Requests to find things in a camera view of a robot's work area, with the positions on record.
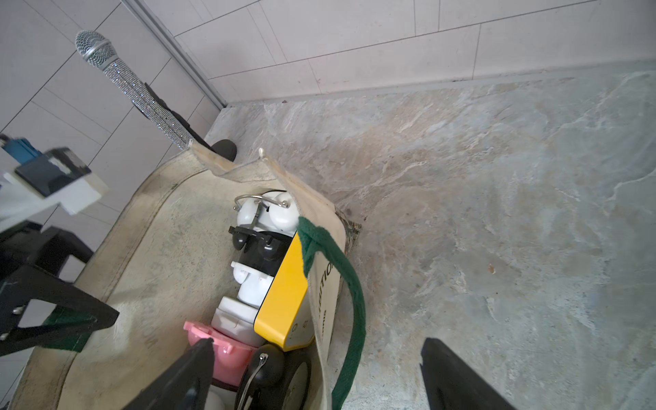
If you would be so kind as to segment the beige canvas tote bag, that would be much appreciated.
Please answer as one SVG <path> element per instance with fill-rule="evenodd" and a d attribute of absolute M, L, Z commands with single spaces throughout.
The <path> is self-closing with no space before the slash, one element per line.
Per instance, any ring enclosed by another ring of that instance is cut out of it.
<path fill-rule="evenodd" d="M 118 311 L 79 353 L 33 350 L 10 402 L 13 409 L 121 409 L 189 348 L 186 321 L 210 319 L 234 290 L 228 227 L 243 194 L 286 191 L 302 219 L 302 249 L 292 260 L 310 308 L 310 409 L 343 406 L 365 341 L 365 304 L 341 367 L 328 362 L 341 283 L 360 290 L 345 258 L 357 230 L 323 195 L 266 155 L 238 166 L 193 145 L 151 174 L 76 281 Z"/>

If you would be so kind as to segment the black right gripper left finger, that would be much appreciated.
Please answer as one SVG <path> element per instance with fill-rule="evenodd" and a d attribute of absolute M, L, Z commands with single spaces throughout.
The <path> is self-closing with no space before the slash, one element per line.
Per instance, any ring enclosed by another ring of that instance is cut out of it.
<path fill-rule="evenodd" d="M 124 406 L 124 410 L 205 408 L 214 363 L 213 340 L 201 339 Z"/>

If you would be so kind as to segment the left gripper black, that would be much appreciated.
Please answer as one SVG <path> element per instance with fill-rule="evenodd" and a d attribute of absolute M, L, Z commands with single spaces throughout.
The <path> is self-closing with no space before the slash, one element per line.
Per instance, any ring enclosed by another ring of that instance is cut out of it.
<path fill-rule="evenodd" d="M 73 232 L 16 225 L 1 232 L 1 355 L 46 347 L 80 352 L 119 312 L 61 278 L 71 260 L 94 252 Z"/>

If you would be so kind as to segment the yellow square alarm clock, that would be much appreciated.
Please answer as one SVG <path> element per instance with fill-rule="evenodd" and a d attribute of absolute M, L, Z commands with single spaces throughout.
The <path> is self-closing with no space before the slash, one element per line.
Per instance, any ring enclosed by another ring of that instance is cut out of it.
<path fill-rule="evenodd" d="M 294 236 L 256 316 L 256 334 L 284 352 L 311 345 L 314 326 L 308 293 L 302 244 Z"/>

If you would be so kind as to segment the black twin-bell alarm clock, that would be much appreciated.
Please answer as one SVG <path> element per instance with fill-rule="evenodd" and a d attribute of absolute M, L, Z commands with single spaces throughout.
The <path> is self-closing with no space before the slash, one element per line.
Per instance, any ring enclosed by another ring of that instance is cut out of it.
<path fill-rule="evenodd" d="M 283 352 L 273 344 L 256 350 L 237 390 L 235 409 L 303 409 L 312 376 L 308 348 Z"/>

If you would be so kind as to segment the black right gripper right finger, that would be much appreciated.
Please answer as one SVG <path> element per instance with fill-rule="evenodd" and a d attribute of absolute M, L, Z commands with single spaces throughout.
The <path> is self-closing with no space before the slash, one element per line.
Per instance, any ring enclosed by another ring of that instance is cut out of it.
<path fill-rule="evenodd" d="M 431 410 L 515 409 L 442 340 L 427 338 L 421 358 L 420 369 Z"/>

